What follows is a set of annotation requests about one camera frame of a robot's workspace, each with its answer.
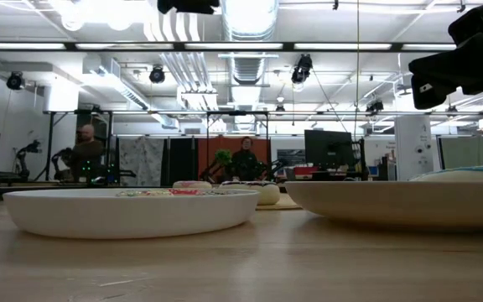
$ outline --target table surface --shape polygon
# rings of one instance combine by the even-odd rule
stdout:
[[[483,301],[483,233],[369,230],[259,211],[200,235],[68,240],[18,231],[0,203],[0,301],[435,300]]]

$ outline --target bald man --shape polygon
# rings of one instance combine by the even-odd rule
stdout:
[[[104,154],[103,143],[94,140],[94,127],[85,125],[78,130],[79,143],[72,149],[72,159],[69,162],[74,181],[80,181],[82,167],[86,161],[91,162],[91,167],[100,165],[101,156]]]

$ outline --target shallow dish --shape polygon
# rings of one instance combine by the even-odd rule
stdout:
[[[337,221],[421,229],[483,229],[483,183],[287,182],[295,203]]]
[[[233,227],[255,212],[259,194],[198,190],[227,194],[117,197],[123,191],[127,190],[32,190],[7,193],[3,199],[14,223],[24,231],[53,237],[123,239]]]

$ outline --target mat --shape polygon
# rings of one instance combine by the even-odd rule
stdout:
[[[288,194],[281,194],[281,199],[273,206],[257,206],[257,211],[301,210]]]

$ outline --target man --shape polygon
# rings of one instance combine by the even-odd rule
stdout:
[[[232,155],[232,173],[234,180],[253,181],[257,178],[257,156],[251,151],[252,139],[241,140],[240,151]]]
[[[72,149],[72,156],[68,163],[75,182],[84,176],[82,171],[87,161],[92,169],[100,166],[101,156],[104,153],[103,143],[94,140],[94,127],[85,125],[78,130],[78,142]]]

